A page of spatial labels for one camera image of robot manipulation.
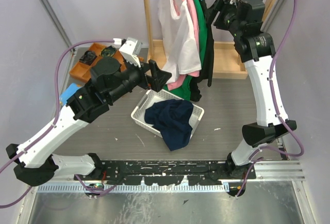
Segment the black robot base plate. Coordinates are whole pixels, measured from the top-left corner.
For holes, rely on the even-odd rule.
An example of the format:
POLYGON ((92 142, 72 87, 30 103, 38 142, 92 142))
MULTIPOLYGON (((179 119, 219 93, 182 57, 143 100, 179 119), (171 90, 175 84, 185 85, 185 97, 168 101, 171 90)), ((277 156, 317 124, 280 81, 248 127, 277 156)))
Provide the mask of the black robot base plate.
POLYGON ((82 180, 101 180, 116 185, 156 184, 179 185, 184 179, 189 186, 221 185, 225 180, 243 180, 249 166, 228 173, 223 161, 102 161, 101 173, 97 176, 82 176, 82 180))

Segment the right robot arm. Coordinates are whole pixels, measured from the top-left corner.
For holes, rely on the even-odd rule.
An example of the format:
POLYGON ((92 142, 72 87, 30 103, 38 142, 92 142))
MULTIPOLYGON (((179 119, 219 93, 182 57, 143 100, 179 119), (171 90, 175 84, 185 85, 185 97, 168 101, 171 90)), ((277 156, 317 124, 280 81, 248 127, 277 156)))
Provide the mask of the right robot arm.
POLYGON ((225 162, 228 177, 239 179, 251 163, 251 156, 258 150, 288 133, 286 127, 296 130, 296 121, 290 120, 281 107, 280 121, 273 104, 272 94, 282 103, 275 71, 270 69, 275 55, 270 34, 261 30, 265 10, 263 0, 215 0, 208 9, 207 24, 230 32, 234 47, 251 80, 256 103, 255 123, 242 127, 243 140, 225 162), (270 83, 274 85, 271 92, 270 83))

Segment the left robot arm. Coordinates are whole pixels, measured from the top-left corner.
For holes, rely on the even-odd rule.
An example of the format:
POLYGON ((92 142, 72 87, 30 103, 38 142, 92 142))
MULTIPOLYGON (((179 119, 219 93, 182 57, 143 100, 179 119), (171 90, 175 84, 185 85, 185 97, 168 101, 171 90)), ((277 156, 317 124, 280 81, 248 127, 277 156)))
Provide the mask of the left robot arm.
POLYGON ((61 156, 53 152, 77 131, 92 123, 123 95, 139 86, 159 92, 172 74, 158 68, 150 60, 141 66, 126 65, 113 57, 105 57, 90 70, 91 78, 69 97, 49 127, 23 144, 10 144, 6 148, 8 157, 14 158, 13 171, 18 180, 29 186, 40 186, 54 177, 70 175, 87 176, 97 181, 103 176, 103 164, 95 153, 83 156, 61 156))

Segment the black t shirt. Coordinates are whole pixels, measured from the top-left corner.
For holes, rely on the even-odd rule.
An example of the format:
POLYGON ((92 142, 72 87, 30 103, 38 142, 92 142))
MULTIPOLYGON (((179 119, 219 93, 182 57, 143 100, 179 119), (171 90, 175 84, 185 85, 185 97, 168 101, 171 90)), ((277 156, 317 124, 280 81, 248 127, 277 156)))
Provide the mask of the black t shirt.
MULTIPOLYGON (((205 21, 208 18, 208 8, 205 0, 200 0, 201 8, 204 14, 205 21)), ((207 86, 210 87, 212 84, 213 77, 213 65, 214 65, 214 39, 212 34, 212 28, 210 23, 206 23, 207 29, 207 40, 206 40, 206 51, 204 52, 204 61, 202 65, 202 70, 199 77, 194 77, 190 82, 191 96, 190 100, 193 102, 198 102, 202 95, 198 88, 198 83, 202 80, 207 80, 207 86)))

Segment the navy blue t shirt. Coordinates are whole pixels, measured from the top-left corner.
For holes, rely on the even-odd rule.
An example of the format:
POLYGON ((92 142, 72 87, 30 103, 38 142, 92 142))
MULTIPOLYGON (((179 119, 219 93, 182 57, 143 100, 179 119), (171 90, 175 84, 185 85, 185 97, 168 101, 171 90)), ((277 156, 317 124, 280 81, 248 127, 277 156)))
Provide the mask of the navy blue t shirt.
POLYGON ((170 99, 154 103, 145 110, 144 121, 158 130, 170 151, 188 145, 192 126, 189 124, 193 104, 186 100, 170 99))

